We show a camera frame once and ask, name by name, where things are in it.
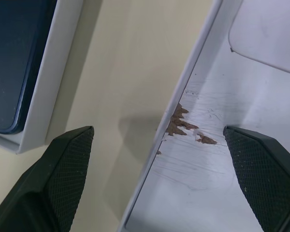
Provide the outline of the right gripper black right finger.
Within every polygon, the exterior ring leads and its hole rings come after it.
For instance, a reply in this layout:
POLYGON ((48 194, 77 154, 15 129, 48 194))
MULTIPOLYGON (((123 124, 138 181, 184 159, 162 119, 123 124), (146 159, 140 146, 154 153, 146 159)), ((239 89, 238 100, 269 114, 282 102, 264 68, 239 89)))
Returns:
POLYGON ((274 138, 226 126, 242 193, 264 232, 290 232, 290 153, 274 138))

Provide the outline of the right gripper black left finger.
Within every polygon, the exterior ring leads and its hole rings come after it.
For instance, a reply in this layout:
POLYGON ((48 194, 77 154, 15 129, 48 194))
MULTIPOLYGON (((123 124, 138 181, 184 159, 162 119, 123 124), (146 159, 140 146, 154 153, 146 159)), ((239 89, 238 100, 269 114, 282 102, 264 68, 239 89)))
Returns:
POLYGON ((0 232, 70 232, 85 182, 94 128, 55 138, 0 204, 0 232))

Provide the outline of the scratched white tray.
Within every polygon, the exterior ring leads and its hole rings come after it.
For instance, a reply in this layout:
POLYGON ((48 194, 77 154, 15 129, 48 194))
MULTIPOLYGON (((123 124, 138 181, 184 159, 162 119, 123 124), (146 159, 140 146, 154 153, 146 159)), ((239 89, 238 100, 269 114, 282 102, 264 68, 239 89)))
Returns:
POLYGON ((226 126, 290 153, 290 0, 213 0, 117 232, 264 232, 226 126))

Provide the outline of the white phone box base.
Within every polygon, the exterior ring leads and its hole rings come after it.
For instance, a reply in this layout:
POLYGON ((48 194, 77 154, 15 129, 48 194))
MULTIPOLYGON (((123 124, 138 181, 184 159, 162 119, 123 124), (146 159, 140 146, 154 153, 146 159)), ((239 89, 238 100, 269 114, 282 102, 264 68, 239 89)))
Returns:
POLYGON ((20 154, 44 145, 66 63, 75 58, 80 72, 101 4, 57 0, 24 128, 0 134, 1 148, 20 154))

